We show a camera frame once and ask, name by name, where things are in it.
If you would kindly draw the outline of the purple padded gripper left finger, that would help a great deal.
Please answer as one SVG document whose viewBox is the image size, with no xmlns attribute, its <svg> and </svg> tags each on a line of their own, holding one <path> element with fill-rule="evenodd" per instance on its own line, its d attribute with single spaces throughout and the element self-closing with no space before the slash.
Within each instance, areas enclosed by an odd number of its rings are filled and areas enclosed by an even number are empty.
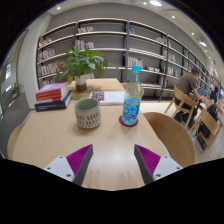
<svg viewBox="0 0 224 224">
<path fill-rule="evenodd" d="M 81 186 L 93 156 L 93 145 L 87 145 L 68 156 L 59 155 L 44 170 Z"/>
</svg>

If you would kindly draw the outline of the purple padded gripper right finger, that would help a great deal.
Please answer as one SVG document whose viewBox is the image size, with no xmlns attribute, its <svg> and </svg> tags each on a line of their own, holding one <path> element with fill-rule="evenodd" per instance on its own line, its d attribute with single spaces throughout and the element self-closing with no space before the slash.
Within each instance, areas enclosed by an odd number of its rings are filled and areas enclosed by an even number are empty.
<svg viewBox="0 0 224 224">
<path fill-rule="evenodd" d="M 145 185 L 182 169 L 169 155 L 159 156 L 140 145 L 134 146 L 134 155 Z"/>
</svg>

